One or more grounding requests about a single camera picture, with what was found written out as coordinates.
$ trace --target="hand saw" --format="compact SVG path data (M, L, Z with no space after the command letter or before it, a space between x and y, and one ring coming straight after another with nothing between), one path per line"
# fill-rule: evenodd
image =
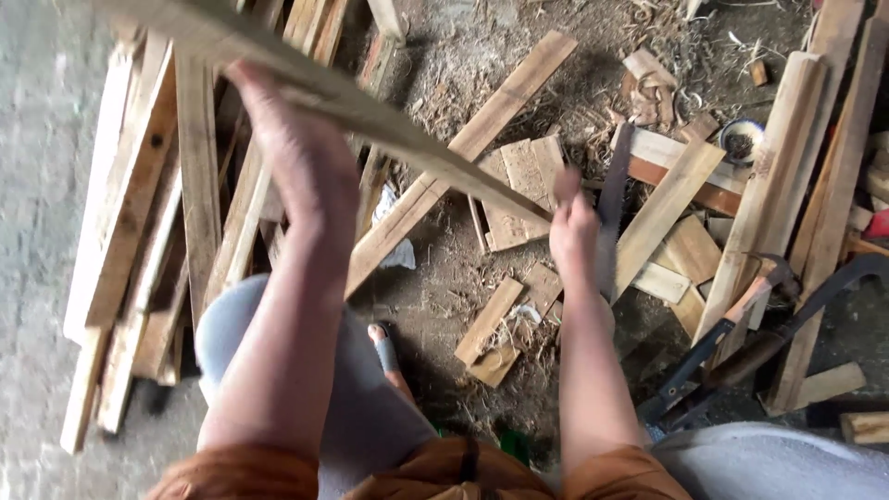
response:
M615 293L617 237L621 230L624 190L627 188L629 172L629 151L635 130L636 128L630 123L623 123L618 127L617 144L596 206L601 223L596 239L596 285L608 303L613 302L612 297Z

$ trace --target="foot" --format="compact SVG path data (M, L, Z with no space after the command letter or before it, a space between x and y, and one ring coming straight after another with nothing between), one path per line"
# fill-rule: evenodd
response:
M383 366L383 374L389 382L401 391L409 401L416 405L413 400L411 389L408 388L407 382L401 375L401 368L398 367L398 359L395 355L395 345L389 337L386 325L382 323L374 323L367 327L367 336L373 340L373 346L377 348L377 355L380 356L380 363Z

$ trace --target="small bowl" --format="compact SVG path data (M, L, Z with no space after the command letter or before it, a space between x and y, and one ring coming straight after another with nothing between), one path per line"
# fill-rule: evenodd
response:
M733 120L719 132L719 147L725 149L725 158L733 164L750 165L763 142L764 131L763 126L753 120Z

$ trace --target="dirt floor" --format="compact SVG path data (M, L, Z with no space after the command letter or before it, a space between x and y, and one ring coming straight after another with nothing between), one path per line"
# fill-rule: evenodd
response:
M460 130L549 30L576 38L580 44L574 54L492 148L539 138L558 125L571 162L588 179L601 178L610 158L607 143L614 124L607 110L629 115L629 104L618 92L623 56L645 47L665 62L680 82L676 92L680 123L709 111L722 123L748 117L764 124L786 55L799 49L812 19L809 3L803 0L757 6L713 1L687 25L680 20L679 0L396 4L410 27L407 46L396 55L388 99L442 141ZM757 43L772 79L761 88L751 83L746 70ZM345 44L363 47L366 41L347 39ZM356 63L349 66L354 70ZM675 125L649 128L678 138ZM416 172L397 167L392 178L396 191L404 190L415 176ZM629 216L640 206L639 195L645 189L636 185L630 191ZM534 463L545 468L557 456L554 332L539 331L497 389L467 377L453 350L503 277L521 280L536 262L553 267L546 241L482 255L467 199L459 193L440 202L410 240L417 269L378 270L353 298L353 305L367 319L397 323L396 345L406 378L434 424L491 438L506 428L523 432L531 438ZM685 352L688 337L661 301L635 290L621 298L614 313L616 349L639 403L651 395L664 367ZM840 362L855 359L839 358ZM885 380L884 370L879 372L877 378ZM739 388L729 400L715 405L701 424L765 419L750 387ZM788 418L789 423L805 426Z

